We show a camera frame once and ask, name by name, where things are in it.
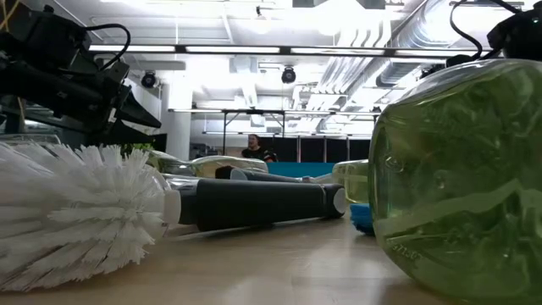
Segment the white pillar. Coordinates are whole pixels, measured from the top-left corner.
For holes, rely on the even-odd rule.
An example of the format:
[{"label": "white pillar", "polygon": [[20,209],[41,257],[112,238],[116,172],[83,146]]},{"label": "white pillar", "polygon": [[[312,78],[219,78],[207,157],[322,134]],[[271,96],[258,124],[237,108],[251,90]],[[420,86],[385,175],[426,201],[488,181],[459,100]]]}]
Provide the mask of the white pillar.
[{"label": "white pillar", "polygon": [[166,153],[181,160],[190,156],[191,114],[169,112],[170,108],[192,108],[192,88],[185,71],[174,71],[162,91],[162,130],[168,134]]}]

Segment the white bristles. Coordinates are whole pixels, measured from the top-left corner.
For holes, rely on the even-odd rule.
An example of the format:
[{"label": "white bristles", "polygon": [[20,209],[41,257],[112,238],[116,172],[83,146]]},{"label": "white bristles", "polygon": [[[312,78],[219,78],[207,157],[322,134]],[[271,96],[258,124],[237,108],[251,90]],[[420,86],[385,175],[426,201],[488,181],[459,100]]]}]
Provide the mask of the white bristles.
[{"label": "white bristles", "polygon": [[162,225],[148,154],[0,143],[0,291],[50,288],[139,263]]},{"label": "white bristles", "polygon": [[39,208],[0,206],[0,221],[29,219],[38,217],[40,214],[41,210]]},{"label": "white bristles", "polygon": [[3,238],[20,235],[41,228],[41,221],[27,221],[21,223],[2,222],[0,225],[0,241]]}]

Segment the ceiling light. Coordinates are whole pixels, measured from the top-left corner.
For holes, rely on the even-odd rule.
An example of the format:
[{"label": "ceiling light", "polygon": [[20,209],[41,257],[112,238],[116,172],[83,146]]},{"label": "ceiling light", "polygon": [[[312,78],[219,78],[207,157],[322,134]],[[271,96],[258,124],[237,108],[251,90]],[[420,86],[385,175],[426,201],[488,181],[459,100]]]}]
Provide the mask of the ceiling light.
[{"label": "ceiling light", "polygon": [[440,50],[431,50],[431,49],[419,49],[419,50],[396,50],[395,56],[404,57],[404,58],[452,58],[456,55],[474,55],[476,50],[461,50],[461,49],[440,49]]},{"label": "ceiling light", "polygon": [[348,111],[341,111],[338,113],[335,113],[335,115],[365,115],[365,116],[373,116],[373,115],[380,115],[376,113],[368,113],[368,112],[348,112]]},{"label": "ceiling light", "polygon": [[178,113],[190,113],[190,114],[221,114],[222,110],[220,109],[177,109],[171,108],[168,109],[169,112],[178,112]]},{"label": "ceiling light", "polygon": [[283,69],[285,66],[278,63],[258,63],[257,67],[259,69]]},{"label": "ceiling light", "polygon": [[285,114],[299,114],[299,115],[330,115],[334,114],[331,111],[285,111]]},{"label": "ceiling light", "polygon": [[446,64],[443,58],[390,58],[394,64]]},{"label": "ceiling light", "polygon": [[102,3],[127,3],[127,4],[171,4],[171,5],[177,5],[177,4],[220,4],[220,5],[227,5],[227,4],[254,4],[254,5],[262,5],[267,4],[271,5],[274,4],[274,2],[262,2],[257,0],[248,0],[248,1],[238,1],[238,0],[229,0],[229,1],[220,1],[220,0],[204,0],[204,1],[198,1],[198,0],[100,0]]},{"label": "ceiling light", "polygon": [[186,47],[188,53],[261,53],[261,54],[278,54],[279,47],[209,47],[209,46],[189,46]]},{"label": "ceiling light", "polygon": [[[124,46],[120,45],[91,45],[92,52],[120,52]],[[174,53],[175,46],[129,46],[129,53]]]},{"label": "ceiling light", "polygon": [[367,57],[378,57],[384,55],[382,49],[370,48],[349,48],[349,47],[293,47],[292,54],[304,55],[357,55]]}]

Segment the table surface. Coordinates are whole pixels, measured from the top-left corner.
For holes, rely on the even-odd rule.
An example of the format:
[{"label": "table surface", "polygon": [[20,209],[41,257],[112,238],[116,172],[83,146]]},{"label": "table surface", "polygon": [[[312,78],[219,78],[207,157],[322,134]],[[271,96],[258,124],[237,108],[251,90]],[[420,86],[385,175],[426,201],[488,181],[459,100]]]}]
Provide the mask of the table surface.
[{"label": "table surface", "polygon": [[343,219],[167,238],[141,265],[2,305],[445,305]]}]

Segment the person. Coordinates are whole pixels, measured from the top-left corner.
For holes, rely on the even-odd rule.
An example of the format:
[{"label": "person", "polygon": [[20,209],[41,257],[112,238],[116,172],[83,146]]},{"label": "person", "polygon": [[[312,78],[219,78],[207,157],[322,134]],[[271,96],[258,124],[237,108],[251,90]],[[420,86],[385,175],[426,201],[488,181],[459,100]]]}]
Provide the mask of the person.
[{"label": "person", "polygon": [[273,151],[261,147],[260,137],[253,134],[248,136],[248,148],[243,149],[241,154],[243,158],[256,158],[267,163],[278,161],[277,155]]}]

